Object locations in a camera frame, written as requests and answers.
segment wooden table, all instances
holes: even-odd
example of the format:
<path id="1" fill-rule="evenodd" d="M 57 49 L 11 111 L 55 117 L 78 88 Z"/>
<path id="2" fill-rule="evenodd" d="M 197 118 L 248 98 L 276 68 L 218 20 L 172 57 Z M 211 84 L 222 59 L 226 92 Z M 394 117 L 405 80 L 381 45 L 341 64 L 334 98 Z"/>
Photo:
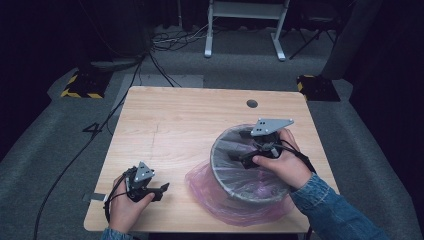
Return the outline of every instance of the wooden table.
<path id="1" fill-rule="evenodd" d="M 246 102 L 256 100 L 250 108 Z M 198 88 L 132 87 L 118 121 L 95 192 L 109 194 L 115 178 L 144 161 L 156 176 L 149 184 L 170 182 L 160 202 L 151 203 L 133 230 L 142 232 L 306 232 L 307 218 L 297 208 L 268 224 L 237 227 L 212 217 L 191 195 L 184 178 L 208 160 L 211 147 L 226 129 L 261 118 L 292 118 L 288 126 L 320 177 L 336 191 L 304 97 L 297 92 Z M 88 231 L 107 227 L 103 202 L 92 201 L 84 221 Z"/>

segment person's right hand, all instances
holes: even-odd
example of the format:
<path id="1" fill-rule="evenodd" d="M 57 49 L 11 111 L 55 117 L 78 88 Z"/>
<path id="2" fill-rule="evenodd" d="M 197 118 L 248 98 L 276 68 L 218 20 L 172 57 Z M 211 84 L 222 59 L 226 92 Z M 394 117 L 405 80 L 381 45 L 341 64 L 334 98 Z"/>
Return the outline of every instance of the person's right hand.
<path id="1" fill-rule="evenodd" d="M 293 134 L 290 130 L 283 128 L 279 131 L 280 139 L 289 142 L 293 147 L 299 151 Z M 282 142 L 286 147 L 290 147 L 287 143 Z M 253 162 L 268 168 L 277 174 L 288 185 L 300 189 L 309 179 L 312 177 L 311 171 L 306 167 L 306 165 L 297 158 L 293 153 L 283 150 L 278 159 L 270 159 L 263 156 L 253 157 Z"/>

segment black curtain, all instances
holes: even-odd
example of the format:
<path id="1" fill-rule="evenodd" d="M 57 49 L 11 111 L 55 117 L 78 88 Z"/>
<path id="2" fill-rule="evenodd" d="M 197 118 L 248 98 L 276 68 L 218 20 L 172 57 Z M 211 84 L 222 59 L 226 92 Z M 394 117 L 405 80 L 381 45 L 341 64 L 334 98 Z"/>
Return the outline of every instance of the black curtain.
<path id="1" fill-rule="evenodd" d="M 353 84 L 350 102 L 411 195 L 422 232 L 423 12 L 419 0 L 384 1 L 345 76 Z"/>

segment blue sleeve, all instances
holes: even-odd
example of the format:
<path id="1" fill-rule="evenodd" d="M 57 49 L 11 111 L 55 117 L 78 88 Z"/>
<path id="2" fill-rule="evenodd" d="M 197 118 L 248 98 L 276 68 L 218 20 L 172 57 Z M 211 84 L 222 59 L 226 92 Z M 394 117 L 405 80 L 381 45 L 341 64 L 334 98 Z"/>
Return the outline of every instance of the blue sleeve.
<path id="1" fill-rule="evenodd" d="M 382 229 L 316 174 L 290 195 L 321 239 L 388 239 Z"/>
<path id="2" fill-rule="evenodd" d="M 110 228 L 106 228 L 103 231 L 100 240 L 134 240 L 134 238 L 131 235 L 124 234 Z"/>

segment chair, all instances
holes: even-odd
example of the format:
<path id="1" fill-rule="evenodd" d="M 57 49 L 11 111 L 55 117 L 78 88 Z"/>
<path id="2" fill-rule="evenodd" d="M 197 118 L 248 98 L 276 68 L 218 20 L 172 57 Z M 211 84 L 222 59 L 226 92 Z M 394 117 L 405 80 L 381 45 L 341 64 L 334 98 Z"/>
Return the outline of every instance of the chair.
<path id="1" fill-rule="evenodd" d="M 325 32 L 330 40 L 333 42 L 333 47 L 337 42 L 337 38 L 342 31 L 345 22 L 350 16 L 350 11 L 354 5 L 355 0 L 350 3 L 345 3 L 338 0 L 300 0 L 299 1 L 299 26 L 298 30 L 305 41 L 305 44 L 300 47 L 289 59 L 293 59 L 299 52 L 307 47 L 313 40 L 319 39 L 321 33 Z M 316 34 L 309 39 L 305 40 L 302 29 L 316 31 Z M 333 39 L 329 31 L 334 30 L 336 36 Z"/>

